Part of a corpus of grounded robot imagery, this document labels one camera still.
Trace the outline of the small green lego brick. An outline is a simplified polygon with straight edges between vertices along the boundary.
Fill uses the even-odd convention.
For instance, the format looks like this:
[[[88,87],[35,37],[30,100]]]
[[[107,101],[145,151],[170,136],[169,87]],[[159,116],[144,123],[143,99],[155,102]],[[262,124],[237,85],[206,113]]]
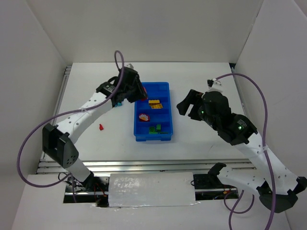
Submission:
[[[155,134],[155,133],[156,133],[155,127],[153,126],[149,127],[149,134]]]

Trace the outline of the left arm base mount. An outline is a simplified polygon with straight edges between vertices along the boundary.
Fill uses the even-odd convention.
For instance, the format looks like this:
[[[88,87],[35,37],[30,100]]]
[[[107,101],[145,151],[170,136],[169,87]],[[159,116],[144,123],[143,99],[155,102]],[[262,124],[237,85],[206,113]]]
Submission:
[[[108,187],[109,177],[95,178],[91,188],[86,189],[76,179],[72,181],[69,177],[65,183],[64,204],[92,204],[96,207],[109,207]]]

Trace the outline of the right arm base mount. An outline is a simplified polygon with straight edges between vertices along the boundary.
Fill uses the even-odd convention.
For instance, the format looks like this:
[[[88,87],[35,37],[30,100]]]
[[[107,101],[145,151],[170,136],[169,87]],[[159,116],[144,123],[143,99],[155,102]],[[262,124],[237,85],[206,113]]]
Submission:
[[[194,174],[190,184],[194,187],[196,201],[238,198],[236,187],[222,184],[209,174]]]

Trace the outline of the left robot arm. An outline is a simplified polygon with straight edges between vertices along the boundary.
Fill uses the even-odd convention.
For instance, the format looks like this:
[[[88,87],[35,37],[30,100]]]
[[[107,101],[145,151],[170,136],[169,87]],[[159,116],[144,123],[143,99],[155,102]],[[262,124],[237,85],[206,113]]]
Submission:
[[[123,67],[117,77],[102,83],[92,97],[65,120],[56,125],[46,124],[42,129],[42,149],[51,159],[81,183],[88,191],[99,181],[79,158],[75,143],[83,132],[100,116],[118,103],[134,103],[147,98],[137,71]]]

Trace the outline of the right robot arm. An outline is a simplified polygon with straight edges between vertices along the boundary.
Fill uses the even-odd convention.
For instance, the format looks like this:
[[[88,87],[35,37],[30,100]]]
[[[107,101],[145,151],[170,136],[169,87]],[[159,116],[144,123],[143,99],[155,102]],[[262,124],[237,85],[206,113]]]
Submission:
[[[190,90],[177,105],[180,115],[206,122],[225,142],[239,150],[256,168],[252,171],[235,170],[224,163],[215,164],[209,174],[222,184],[231,185],[258,197],[275,213],[292,208],[297,195],[307,187],[305,177],[296,176],[262,143],[261,134],[244,115],[231,111],[227,97],[220,92],[201,93]]]

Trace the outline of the red sloped lego piece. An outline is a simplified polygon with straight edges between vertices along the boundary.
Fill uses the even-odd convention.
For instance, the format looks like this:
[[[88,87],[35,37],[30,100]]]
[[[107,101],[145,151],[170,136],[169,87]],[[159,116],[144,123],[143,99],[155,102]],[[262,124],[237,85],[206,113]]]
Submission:
[[[142,94],[142,99],[141,101],[145,101],[148,99],[148,94],[147,94],[147,91],[146,91],[146,88],[143,87],[143,94]]]

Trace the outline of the yellow striped lego brick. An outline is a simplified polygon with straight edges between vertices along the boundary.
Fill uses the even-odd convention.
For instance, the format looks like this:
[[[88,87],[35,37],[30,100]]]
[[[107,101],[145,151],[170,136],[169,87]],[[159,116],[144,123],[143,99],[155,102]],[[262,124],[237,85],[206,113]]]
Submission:
[[[159,103],[159,104],[151,105],[151,108],[152,109],[163,109],[163,105]]]

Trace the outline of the red flower lego brick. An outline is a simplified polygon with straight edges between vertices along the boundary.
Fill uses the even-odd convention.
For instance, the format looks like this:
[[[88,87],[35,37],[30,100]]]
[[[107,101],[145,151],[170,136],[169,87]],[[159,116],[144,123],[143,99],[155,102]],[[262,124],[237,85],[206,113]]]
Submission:
[[[139,114],[139,121],[140,122],[149,122],[150,116],[148,114]]]

